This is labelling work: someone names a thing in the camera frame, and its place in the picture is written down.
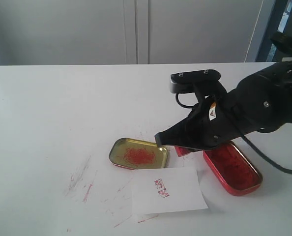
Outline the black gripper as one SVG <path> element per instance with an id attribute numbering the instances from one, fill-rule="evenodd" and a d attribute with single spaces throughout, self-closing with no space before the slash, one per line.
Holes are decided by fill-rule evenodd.
<path id="1" fill-rule="evenodd" d="M 155 135 L 158 147 L 212 150 L 244 134 L 242 108 L 235 95 L 205 96 L 189 116 Z"/>

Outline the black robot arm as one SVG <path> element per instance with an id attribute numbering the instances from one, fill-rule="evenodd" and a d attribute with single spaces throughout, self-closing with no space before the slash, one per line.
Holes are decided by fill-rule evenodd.
<path id="1" fill-rule="evenodd" d="M 213 69 L 171 75 L 172 93 L 193 93 L 190 114 L 155 135 L 158 146 L 211 150 L 258 131 L 270 133 L 292 123 L 292 61 L 277 62 L 242 79 L 231 91 Z"/>

